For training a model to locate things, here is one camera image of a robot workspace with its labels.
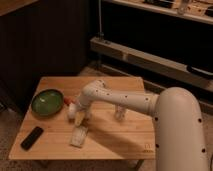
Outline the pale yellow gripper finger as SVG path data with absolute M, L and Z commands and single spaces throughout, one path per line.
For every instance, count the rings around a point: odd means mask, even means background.
M 83 121 L 83 118 L 84 118 L 84 114 L 82 112 L 77 113 L 76 116 L 75 116 L 74 124 L 76 126 L 80 126 L 82 121 Z

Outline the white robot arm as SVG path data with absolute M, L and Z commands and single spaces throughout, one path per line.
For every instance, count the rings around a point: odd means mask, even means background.
M 94 101 L 118 105 L 153 118 L 156 171 L 208 171 L 202 113 L 195 96 L 171 87 L 159 95 L 108 89 L 105 82 L 86 84 L 76 99 L 80 109 Z

